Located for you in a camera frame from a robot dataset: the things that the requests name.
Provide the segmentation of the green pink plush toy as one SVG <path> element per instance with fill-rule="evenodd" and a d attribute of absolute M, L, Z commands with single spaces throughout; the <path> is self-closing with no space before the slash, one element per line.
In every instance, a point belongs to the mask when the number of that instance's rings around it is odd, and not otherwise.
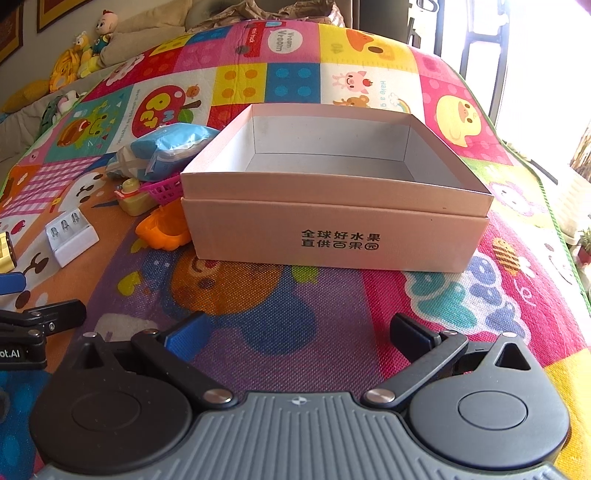
<path fill-rule="evenodd" d="M 41 117 L 37 139 L 50 130 L 85 95 L 86 92 L 69 90 L 51 100 Z"/>

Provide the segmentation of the orange plastic toy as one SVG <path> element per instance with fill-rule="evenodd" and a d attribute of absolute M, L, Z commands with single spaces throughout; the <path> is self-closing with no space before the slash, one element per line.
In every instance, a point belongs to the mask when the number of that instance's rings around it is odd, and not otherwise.
<path fill-rule="evenodd" d="M 181 199 L 153 210 L 135 228 L 136 235 L 150 248 L 174 251 L 191 241 Z"/>

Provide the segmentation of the blue white tissue pack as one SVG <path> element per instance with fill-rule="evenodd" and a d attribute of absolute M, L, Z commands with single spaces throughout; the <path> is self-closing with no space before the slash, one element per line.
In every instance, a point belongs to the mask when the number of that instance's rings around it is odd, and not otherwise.
<path fill-rule="evenodd" d="M 107 162 L 106 172 L 140 182 L 158 182 L 182 171 L 219 131 L 174 123 L 157 127 L 122 146 Z"/>

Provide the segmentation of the pink cardboard box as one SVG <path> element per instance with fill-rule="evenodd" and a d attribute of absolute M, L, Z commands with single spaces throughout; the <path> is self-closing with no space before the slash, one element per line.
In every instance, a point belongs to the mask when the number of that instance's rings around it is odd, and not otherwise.
<path fill-rule="evenodd" d="M 181 174 L 204 260 L 460 273 L 493 197 L 415 116 L 254 104 Z"/>

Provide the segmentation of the yellow framed wall picture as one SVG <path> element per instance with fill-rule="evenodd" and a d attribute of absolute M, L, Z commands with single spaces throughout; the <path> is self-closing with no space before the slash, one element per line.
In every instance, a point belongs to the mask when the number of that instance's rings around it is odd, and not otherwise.
<path fill-rule="evenodd" d="M 40 33 L 71 11 L 87 4 L 90 0 L 38 0 L 37 32 Z"/>

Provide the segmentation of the gold toy block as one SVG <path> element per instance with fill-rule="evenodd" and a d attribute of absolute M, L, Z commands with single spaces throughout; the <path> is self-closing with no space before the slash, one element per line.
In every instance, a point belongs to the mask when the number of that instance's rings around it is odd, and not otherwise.
<path fill-rule="evenodd" d="M 0 273 L 10 273 L 16 266 L 17 260 L 10 234 L 7 231 L 3 231 L 0 233 Z"/>

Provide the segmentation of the potted green plant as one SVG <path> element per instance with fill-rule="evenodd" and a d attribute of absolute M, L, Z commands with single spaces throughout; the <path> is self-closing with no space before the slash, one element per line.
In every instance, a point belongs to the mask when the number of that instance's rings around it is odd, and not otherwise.
<path fill-rule="evenodd" d="M 579 263 L 586 267 L 591 264 L 591 228 L 582 230 L 578 240 L 579 250 L 577 257 Z"/>

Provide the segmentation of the pink plastic basket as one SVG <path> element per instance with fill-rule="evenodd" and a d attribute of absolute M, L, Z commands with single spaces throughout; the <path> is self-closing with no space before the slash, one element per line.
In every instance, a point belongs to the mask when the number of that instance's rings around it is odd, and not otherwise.
<path fill-rule="evenodd" d="M 166 205 L 183 197 L 180 174 L 174 174 L 158 182 L 144 182 L 140 191 L 146 192 L 159 205 Z"/>

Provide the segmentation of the doll plush toy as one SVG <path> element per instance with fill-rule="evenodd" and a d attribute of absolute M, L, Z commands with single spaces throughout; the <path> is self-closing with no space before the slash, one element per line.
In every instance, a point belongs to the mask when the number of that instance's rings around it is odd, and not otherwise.
<path fill-rule="evenodd" d="M 93 55 L 99 55 L 108 45 L 117 25 L 118 16 L 111 10 L 104 10 L 95 27 L 97 37 L 92 45 Z"/>

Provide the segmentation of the brown crumpled blanket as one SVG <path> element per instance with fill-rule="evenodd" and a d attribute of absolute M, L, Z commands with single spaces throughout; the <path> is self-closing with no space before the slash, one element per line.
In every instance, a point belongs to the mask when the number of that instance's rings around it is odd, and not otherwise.
<path fill-rule="evenodd" d="M 320 24 L 351 27 L 353 25 L 352 1 L 252 1 L 262 10 L 254 19 L 245 20 L 301 20 Z M 186 30 L 205 31 L 212 28 L 233 25 L 200 26 Z"/>

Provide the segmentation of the red framed wall picture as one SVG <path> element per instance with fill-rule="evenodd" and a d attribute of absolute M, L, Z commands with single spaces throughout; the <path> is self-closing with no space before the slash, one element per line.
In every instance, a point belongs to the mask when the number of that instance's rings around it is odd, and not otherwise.
<path fill-rule="evenodd" d="M 1 18 L 0 62 L 4 63 L 23 45 L 23 3 L 16 5 Z"/>

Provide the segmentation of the white battery holder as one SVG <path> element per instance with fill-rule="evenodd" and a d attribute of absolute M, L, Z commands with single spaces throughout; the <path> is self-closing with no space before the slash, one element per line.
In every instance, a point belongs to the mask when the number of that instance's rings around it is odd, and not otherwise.
<path fill-rule="evenodd" d="M 79 208 L 65 212 L 45 226 L 50 249 L 60 268 L 99 241 L 99 236 Z"/>

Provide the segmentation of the colourful cartoon play mat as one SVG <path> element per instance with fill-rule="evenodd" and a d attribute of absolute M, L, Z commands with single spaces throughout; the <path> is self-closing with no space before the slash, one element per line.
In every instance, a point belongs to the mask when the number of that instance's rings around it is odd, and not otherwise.
<path fill-rule="evenodd" d="M 187 244 L 154 249 L 116 199 L 115 153 L 178 123 Z M 590 475 L 590 305 L 538 177 L 440 58 L 297 20 L 188 33 L 129 59 L 20 158 L 1 227 L 20 312 L 77 298 L 109 341 L 192 312 L 186 358 L 223 388 L 349 390 L 405 366 L 396 313 L 520 337 L 570 413 L 557 459 Z"/>

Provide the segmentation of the beige pillow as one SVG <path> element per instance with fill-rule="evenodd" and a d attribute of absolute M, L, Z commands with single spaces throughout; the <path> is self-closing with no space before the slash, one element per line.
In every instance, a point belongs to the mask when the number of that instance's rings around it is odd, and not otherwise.
<path fill-rule="evenodd" d="M 185 19 L 192 4 L 191 0 L 170 1 L 123 20 L 101 50 L 99 64 L 117 65 L 184 35 Z"/>

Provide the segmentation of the yellow plush toy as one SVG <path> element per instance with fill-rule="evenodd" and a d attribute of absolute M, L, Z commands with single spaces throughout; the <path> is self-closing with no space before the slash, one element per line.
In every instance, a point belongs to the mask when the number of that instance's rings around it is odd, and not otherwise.
<path fill-rule="evenodd" d="M 106 35 L 93 42 L 85 31 L 77 35 L 73 46 L 65 50 L 53 66 L 48 82 L 49 92 L 56 92 L 75 80 L 102 69 L 100 53 L 108 42 L 109 37 Z"/>

